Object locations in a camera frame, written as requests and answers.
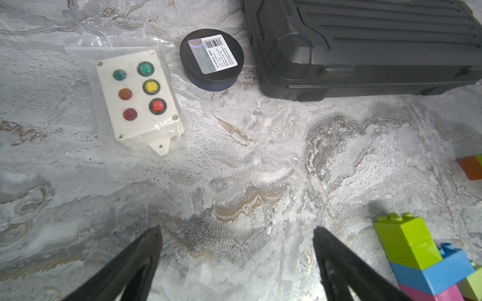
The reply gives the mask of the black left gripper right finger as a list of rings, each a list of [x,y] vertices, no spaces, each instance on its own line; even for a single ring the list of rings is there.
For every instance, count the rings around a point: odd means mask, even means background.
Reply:
[[[313,246],[328,300],[409,300],[325,227],[314,230]]]

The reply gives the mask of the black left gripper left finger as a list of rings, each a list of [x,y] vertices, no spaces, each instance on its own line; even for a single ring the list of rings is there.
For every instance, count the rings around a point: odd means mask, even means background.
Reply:
[[[161,228],[147,229],[65,300],[146,300],[163,248]]]

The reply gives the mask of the long blue lego brick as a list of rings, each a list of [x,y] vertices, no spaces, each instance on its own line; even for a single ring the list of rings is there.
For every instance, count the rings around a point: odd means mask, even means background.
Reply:
[[[425,270],[392,263],[390,266],[400,285],[429,295],[438,295],[474,272],[466,252],[450,243],[439,247],[443,260]]]

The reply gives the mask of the lime green lego brick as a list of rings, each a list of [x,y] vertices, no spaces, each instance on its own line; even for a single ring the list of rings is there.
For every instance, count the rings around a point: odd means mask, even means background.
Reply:
[[[460,281],[457,286],[464,299],[481,300],[481,265],[472,262],[474,272]]]

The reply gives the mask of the green lego brick front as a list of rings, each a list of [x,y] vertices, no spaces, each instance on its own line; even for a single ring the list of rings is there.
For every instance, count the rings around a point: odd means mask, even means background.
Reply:
[[[475,158],[479,162],[479,164],[482,166],[482,154],[475,155]]]

